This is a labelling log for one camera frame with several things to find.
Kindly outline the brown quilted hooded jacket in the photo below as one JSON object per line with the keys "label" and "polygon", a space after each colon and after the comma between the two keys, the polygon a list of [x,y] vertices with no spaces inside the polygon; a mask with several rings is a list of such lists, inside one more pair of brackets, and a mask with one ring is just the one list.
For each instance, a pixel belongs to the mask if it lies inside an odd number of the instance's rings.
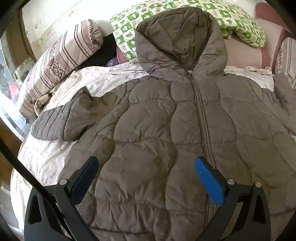
{"label": "brown quilted hooded jacket", "polygon": [[77,126],[59,178],[90,156],[99,173],[79,213],[100,240],[195,240],[216,208],[194,171],[203,156],[240,184],[262,183],[271,239],[295,212],[295,91],[275,75],[274,90],[225,74],[217,21],[199,8],[163,11],[135,32],[147,76],[102,97],[75,96],[65,134]]}

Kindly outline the white floral bed quilt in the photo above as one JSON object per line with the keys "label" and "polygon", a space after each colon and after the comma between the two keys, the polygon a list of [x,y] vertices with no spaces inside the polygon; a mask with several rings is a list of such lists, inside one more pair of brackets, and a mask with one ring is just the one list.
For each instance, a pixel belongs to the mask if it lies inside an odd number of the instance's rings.
{"label": "white floral bed quilt", "polygon": [[[252,66],[239,68],[235,66],[226,66],[226,74],[235,74],[254,80],[261,88],[274,90],[273,74],[271,69],[266,67],[258,69]],[[86,86],[90,94],[86,95],[86,100],[91,100],[89,95],[101,97],[121,84],[130,80],[147,76],[139,64],[123,63],[112,67],[86,67],[79,71],[74,71],[66,80],[62,81],[53,90],[53,96],[43,109],[37,120],[32,124],[31,130],[24,139],[17,158],[20,162],[36,177],[44,186],[54,185],[58,182],[58,177],[66,164],[66,158],[72,146],[77,142],[81,132],[77,132],[77,126],[74,125],[69,131],[70,139],[65,138],[64,126],[72,110],[72,96],[74,103],[79,101],[75,93]],[[45,120],[49,124],[49,130],[54,132],[54,139],[41,140],[32,136],[32,130],[35,126],[45,128],[39,124],[45,114],[53,117],[53,121]],[[55,131],[55,127],[62,121],[62,128]],[[32,185],[27,182],[16,170],[11,175],[11,203],[20,230],[24,231],[25,212]]]}

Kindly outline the stained glass window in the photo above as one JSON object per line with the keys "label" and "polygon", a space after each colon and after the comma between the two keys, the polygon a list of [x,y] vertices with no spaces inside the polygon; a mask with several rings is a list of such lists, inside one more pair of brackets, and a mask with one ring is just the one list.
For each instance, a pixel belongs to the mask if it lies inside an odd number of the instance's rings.
{"label": "stained glass window", "polygon": [[21,141],[25,139],[35,118],[21,116],[17,102],[25,77],[33,67],[34,61],[27,57],[16,65],[9,48],[6,33],[1,36],[1,120]]}

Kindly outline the striped pillow at right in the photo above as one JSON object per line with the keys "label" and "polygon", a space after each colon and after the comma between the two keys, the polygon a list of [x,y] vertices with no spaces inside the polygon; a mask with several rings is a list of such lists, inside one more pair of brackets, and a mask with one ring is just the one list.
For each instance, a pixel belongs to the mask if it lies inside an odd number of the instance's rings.
{"label": "striped pillow at right", "polygon": [[296,41],[293,38],[286,38],[279,49],[276,62],[275,73],[283,73],[288,79],[291,87],[295,90],[296,76]]}

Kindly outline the striped pink floral pillow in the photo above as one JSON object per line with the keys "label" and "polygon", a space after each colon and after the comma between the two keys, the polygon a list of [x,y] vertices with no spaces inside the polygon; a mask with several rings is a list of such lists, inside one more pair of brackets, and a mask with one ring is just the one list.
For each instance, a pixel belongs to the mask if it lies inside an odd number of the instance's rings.
{"label": "striped pink floral pillow", "polygon": [[17,101],[25,119],[35,112],[35,103],[48,94],[103,45],[99,26],[91,19],[67,30],[42,54],[29,71]]}

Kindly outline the black garment behind pillows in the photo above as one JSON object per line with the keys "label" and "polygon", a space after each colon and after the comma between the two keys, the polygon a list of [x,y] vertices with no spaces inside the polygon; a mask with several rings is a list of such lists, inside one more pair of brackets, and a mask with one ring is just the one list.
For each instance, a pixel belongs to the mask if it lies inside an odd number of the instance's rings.
{"label": "black garment behind pillows", "polygon": [[109,34],[106,37],[103,37],[102,47],[90,58],[80,64],[75,69],[75,71],[91,66],[110,67],[113,65],[117,65],[119,62],[116,50],[117,44],[113,34]]}

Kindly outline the green white patterned pillow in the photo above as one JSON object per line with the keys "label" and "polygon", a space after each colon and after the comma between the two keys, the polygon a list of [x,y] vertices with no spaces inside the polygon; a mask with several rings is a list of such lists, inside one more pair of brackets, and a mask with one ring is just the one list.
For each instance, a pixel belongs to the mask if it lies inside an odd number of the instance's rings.
{"label": "green white patterned pillow", "polygon": [[254,48],[266,45],[263,28],[241,7],[226,1],[143,1],[114,15],[110,19],[117,46],[130,63],[137,63],[135,29],[142,21],[159,14],[182,7],[198,7],[210,13],[217,21],[222,36],[230,39],[233,33]]}

